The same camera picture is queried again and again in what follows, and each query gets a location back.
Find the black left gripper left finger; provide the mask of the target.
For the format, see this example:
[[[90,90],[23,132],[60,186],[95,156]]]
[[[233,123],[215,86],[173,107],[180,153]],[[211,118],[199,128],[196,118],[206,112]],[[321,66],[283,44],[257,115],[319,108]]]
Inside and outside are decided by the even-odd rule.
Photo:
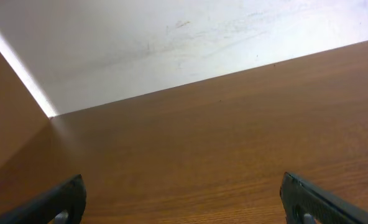
[[[74,175],[56,187],[0,215],[0,224],[76,223],[86,207],[82,176]]]

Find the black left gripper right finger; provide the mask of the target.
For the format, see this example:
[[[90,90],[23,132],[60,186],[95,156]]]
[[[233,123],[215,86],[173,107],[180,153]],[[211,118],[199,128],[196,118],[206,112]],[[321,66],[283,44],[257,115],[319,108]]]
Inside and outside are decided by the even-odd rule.
[[[368,224],[368,212],[291,172],[283,175],[280,198],[289,224]]]

